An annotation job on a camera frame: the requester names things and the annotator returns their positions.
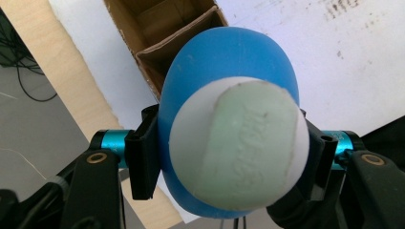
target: black plastic mount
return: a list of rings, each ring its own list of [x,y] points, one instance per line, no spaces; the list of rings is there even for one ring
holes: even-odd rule
[[[143,109],[142,123],[125,137],[125,160],[133,199],[152,198],[158,182],[158,111],[159,105]]]
[[[61,229],[124,228],[117,164],[109,150],[86,151],[75,161]]]
[[[296,187],[306,200],[322,200],[326,192],[338,141],[307,121],[309,155],[303,174]]]
[[[392,160],[355,151],[347,174],[339,199],[347,228],[405,228],[405,173]]]

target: cardboard box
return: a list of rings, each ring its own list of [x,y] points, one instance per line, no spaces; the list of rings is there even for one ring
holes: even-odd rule
[[[198,33],[227,26],[213,0],[104,0],[157,99],[181,47]]]

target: gray floor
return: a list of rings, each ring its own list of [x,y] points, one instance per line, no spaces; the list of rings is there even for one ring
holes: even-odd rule
[[[21,76],[32,96],[43,99],[54,94],[46,77],[27,70]],[[0,67],[0,189],[12,189],[23,200],[87,147],[59,97],[43,103],[31,100],[21,90],[16,69]],[[128,228],[143,228],[127,204],[125,212]],[[198,219],[173,228],[221,227],[232,228],[232,220],[222,224],[219,219]],[[247,216],[247,228],[278,227],[260,210]]]

